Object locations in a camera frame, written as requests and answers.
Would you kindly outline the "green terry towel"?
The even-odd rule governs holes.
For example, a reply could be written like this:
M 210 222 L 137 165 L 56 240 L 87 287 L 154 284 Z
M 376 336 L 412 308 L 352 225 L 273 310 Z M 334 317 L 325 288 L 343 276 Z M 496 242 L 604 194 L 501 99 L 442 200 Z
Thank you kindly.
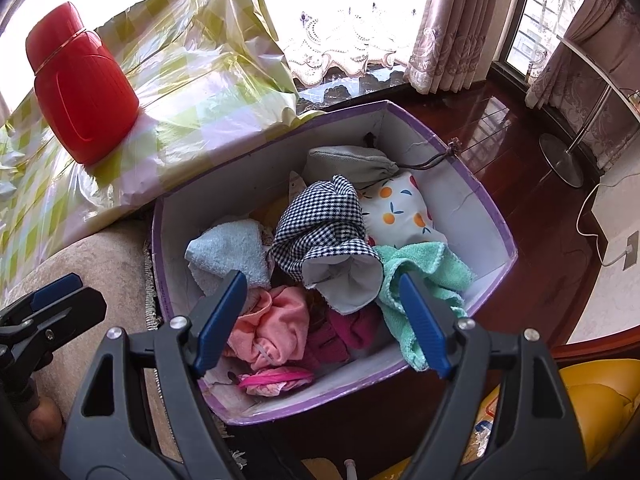
M 416 372 L 425 372 L 427 360 L 400 302 L 401 275 L 416 272 L 428 292 L 442 300 L 458 318 L 466 317 L 462 294 L 474 283 L 476 275 L 443 242 L 424 242 L 401 248 L 375 246 L 374 250 L 383 263 L 383 283 L 376 303 L 406 363 Z

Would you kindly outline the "grey drawstring pouch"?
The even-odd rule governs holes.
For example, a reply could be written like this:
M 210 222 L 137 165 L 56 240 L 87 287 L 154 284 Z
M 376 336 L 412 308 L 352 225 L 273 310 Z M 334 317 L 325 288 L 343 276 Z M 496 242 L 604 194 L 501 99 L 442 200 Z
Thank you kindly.
M 357 189 L 398 174 L 399 167 L 382 151 L 355 145 L 320 146 L 307 153 L 302 177 L 307 184 L 329 181 L 337 174 Z

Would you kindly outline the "pink floral curtain right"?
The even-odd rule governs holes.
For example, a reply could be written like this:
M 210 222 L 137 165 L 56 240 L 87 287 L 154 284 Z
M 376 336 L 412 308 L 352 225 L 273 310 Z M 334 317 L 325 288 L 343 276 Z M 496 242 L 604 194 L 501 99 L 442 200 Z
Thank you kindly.
M 497 0 L 426 0 L 405 72 L 421 94 L 471 87 Z

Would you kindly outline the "black white gingham pouch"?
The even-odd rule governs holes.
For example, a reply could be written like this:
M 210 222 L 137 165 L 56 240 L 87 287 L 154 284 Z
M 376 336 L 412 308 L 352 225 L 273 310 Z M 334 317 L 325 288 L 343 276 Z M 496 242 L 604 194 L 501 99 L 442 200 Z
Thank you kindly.
M 368 243 L 356 188 L 340 174 L 308 185 L 288 205 L 270 255 L 342 315 L 364 308 L 381 289 L 383 263 Z

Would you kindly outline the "beige chair cushion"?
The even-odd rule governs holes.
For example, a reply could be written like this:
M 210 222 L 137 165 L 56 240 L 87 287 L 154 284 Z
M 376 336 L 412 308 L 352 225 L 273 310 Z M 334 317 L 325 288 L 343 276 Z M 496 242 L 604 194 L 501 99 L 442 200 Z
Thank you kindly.
M 145 330 L 150 258 L 141 226 L 114 226 L 71 244 L 29 274 L 23 296 L 1 312 L 1 451 L 40 442 L 32 412 L 46 408 L 47 438 L 73 408 L 84 417 L 115 413 L 114 364 L 99 368 L 89 395 L 80 391 L 100 338 L 112 325 Z

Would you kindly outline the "lace sheer curtain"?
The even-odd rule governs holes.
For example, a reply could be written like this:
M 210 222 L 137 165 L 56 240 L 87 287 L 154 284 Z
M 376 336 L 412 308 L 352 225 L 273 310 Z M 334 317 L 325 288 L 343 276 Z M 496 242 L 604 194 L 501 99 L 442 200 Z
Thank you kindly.
M 315 87 L 330 70 L 365 75 L 408 64 L 426 0 L 270 0 L 292 75 Z

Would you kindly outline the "green checkered tablecloth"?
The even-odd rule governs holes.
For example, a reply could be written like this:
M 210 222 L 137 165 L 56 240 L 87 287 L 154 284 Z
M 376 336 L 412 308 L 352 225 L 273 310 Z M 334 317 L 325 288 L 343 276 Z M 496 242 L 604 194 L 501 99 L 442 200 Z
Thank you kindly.
M 266 0 L 143 0 L 98 30 L 139 103 L 93 165 L 29 94 L 1 129 L 1 289 L 63 248 L 305 118 Z

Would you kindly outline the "pink cloth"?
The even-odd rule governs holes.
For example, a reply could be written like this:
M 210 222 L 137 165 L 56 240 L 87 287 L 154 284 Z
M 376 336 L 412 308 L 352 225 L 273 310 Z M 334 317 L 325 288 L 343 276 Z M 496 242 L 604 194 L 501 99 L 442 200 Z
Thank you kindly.
M 261 290 L 254 308 L 238 317 L 224 356 L 253 372 L 303 359 L 309 330 L 305 289 L 280 286 Z

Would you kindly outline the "white orange-print pouch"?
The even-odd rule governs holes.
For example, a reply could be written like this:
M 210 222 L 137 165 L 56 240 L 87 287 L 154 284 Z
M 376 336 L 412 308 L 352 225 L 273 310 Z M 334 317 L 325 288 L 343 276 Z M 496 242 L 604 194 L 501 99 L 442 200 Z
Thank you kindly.
M 358 192 L 371 246 L 401 248 L 424 242 L 448 243 L 435 229 L 418 182 L 409 171 L 375 182 Z

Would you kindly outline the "red thermos flask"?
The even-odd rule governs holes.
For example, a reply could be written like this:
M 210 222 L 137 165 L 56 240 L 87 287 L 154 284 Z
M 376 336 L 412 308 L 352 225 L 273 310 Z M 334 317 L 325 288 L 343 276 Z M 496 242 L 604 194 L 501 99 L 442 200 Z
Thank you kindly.
M 45 15 L 25 40 L 41 113 L 75 162 L 94 165 L 128 136 L 139 100 L 73 3 Z

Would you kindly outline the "pink floral fabric pouch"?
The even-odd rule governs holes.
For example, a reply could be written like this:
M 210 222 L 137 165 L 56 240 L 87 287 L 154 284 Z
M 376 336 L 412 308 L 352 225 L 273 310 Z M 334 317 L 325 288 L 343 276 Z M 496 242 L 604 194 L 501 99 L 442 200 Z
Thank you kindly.
M 314 373 L 298 366 L 263 368 L 253 374 L 241 374 L 236 383 L 248 396 L 274 398 L 314 381 Z

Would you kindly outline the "orange fabric pouch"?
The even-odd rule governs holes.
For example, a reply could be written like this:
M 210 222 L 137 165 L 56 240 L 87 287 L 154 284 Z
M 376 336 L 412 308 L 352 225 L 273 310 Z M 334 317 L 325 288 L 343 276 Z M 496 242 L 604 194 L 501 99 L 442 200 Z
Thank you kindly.
M 250 213 L 250 218 L 274 232 L 286 208 L 288 208 L 288 196 L 283 195 L 264 206 L 254 209 Z

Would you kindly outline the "magenta knitted hat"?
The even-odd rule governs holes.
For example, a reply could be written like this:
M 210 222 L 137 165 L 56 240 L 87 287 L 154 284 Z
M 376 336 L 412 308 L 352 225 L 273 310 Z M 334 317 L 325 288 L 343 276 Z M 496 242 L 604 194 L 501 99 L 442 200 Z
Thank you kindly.
M 318 370 L 325 365 L 342 364 L 352 358 L 352 352 L 366 350 L 373 344 L 382 322 L 375 304 L 342 315 L 331 309 L 315 290 L 308 290 L 306 299 L 309 327 L 301 366 Z

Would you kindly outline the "yellow cushion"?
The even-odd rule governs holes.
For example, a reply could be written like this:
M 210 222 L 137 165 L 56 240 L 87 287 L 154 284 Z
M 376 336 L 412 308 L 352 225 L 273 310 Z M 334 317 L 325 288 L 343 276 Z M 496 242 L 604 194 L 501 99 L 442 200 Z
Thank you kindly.
M 617 452 L 639 428 L 639 360 L 607 359 L 562 368 L 560 375 L 572 402 L 588 469 Z M 462 464 L 481 458 L 487 448 L 498 408 L 499 387 L 480 404 Z M 399 479 L 410 458 L 371 479 Z

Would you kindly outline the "light blue cloth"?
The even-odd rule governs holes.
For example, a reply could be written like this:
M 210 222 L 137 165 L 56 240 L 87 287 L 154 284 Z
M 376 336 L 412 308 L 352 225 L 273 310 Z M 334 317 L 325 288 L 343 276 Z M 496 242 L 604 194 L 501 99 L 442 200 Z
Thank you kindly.
M 271 266 L 265 230 L 253 219 L 218 223 L 186 246 L 184 258 L 194 282 L 212 296 L 231 271 L 242 272 L 248 288 L 269 288 Z

